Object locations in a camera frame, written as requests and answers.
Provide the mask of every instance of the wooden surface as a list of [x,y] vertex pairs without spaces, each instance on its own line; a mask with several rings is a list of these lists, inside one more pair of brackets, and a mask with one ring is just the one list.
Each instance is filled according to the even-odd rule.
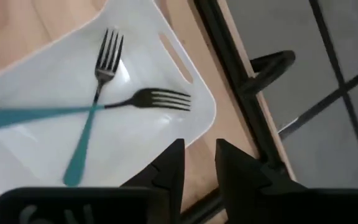
[[[184,210],[217,187],[214,168],[217,138],[228,140],[252,156],[257,154],[193,2],[161,1],[164,15],[217,104],[211,129],[186,150]],[[0,0],[0,69],[82,25],[103,4],[104,0]],[[210,223],[224,223],[225,219],[222,213]]]

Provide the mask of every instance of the fork tines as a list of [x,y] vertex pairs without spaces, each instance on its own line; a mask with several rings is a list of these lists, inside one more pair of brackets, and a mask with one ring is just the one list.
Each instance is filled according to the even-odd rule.
[[153,107],[190,111],[190,95],[161,88],[150,88]]
[[111,32],[109,32],[109,29],[106,29],[102,44],[100,46],[98,60],[96,62],[97,69],[113,73],[117,71],[119,59],[121,57],[122,52],[122,45],[124,43],[124,36],[121,36],[118,50],[116,52],[118,36],[119,33],[117,30],[113,29],[111,30]]

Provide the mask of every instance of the fork handle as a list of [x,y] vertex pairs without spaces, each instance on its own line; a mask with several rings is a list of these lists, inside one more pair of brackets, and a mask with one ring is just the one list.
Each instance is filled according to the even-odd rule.
[[90,109],[89,106],[76,108],[0,108],[0,128],[38,119],[86,112]]
[[80,184],[85,170],[86,151],[91,136],[92,123],[97,108],[93,106],[89,112],[84,129],[82,131],[80,140],[71,157],[70,163],[66,169],[63,177],[63,183],[69,187],[74,187]]

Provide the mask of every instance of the white plastic tray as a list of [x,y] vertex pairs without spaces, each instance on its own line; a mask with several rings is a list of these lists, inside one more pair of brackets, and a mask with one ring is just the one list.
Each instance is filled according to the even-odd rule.
[[[118,186],[152,162],[176,138],[188,146],[212,125],[211,92],[152,0],[110,0],[82,28],[0,72],[0,107],[89,106],[96,89],[94,65],[107,27],[124,35],[119,71],[100,104],[145,87],[189,93],[191,112],[99,111],[89,141],[82,186]],[[166,35],[193,77],[188,83],[165,50]],[[21,186],[63,186],[62,177],[87,113],[0,129],[0,192]]]

